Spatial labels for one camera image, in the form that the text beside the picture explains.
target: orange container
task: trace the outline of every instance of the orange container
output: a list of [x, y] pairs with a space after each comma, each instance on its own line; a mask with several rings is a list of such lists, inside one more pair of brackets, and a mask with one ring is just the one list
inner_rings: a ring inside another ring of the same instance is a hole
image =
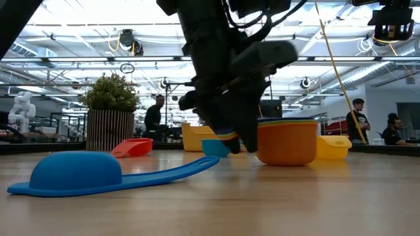
[[307, 165], [316, 158], [316, 129], [311, 118], [260, 119], [257, 157], [267, 165]]
[[122, 141], [112, 151], [116, 158], [139, 157], [152, 151], [153, 140], [149, 138], [133, 138]]

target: wooden table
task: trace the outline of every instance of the wooden table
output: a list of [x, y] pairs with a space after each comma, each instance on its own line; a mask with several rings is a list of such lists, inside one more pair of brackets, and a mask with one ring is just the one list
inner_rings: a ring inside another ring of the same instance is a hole
[[[0, 235], [419, 235], [420, 159], [350, 154], [346, 162], [266, 167], [240, 154], [186, 180], [86, 197], [6, 193], [46, 155], [0, 156]], [[125, 173], [189, 163], [155, 151], [120, 160]]]

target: green leaves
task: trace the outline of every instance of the green leaves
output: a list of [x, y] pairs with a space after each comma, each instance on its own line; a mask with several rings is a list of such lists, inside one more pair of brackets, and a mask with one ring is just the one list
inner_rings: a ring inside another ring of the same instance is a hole
[[135, 89], [129, 86], [125, 77], [105, 73], [96, 80], [92, 89], [79, 101], [91, 110], [112, 110], [134, 112], [137, 109], [139, 98], [135, 96]]

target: white robot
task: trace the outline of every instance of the white robot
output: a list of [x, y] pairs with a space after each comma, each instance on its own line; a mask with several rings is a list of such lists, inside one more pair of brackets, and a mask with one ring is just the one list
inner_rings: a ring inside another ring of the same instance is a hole
[[82, 137], [83, 133], [83, 127], [79, 127], [79, 130], [77, 130], [75, 127], [71, 126], [68, 122], [64, 122], [63, 125], [69, 129], [69, 131], [74, 134], [77, 139]]
[[18, 96], [14, 97], [13, 108], [9, 112], [9, 124], [16, 124], [20, 121], [21, 134], [28, 132], [29, 130], [29, 118], [34, 118], [36, 113], [35, 105], [31, 104], [32, 93], [31, 92], [19, 92]]

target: potted plant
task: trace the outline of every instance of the potted plant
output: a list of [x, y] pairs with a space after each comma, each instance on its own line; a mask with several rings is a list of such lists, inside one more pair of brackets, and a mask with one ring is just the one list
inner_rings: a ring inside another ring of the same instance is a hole
[[123, 140], [133, 138], [134, 111], [139, 99], [125, 77], [103, 73], [79, 101], [89, 109], [87, 150], [111, 151]]

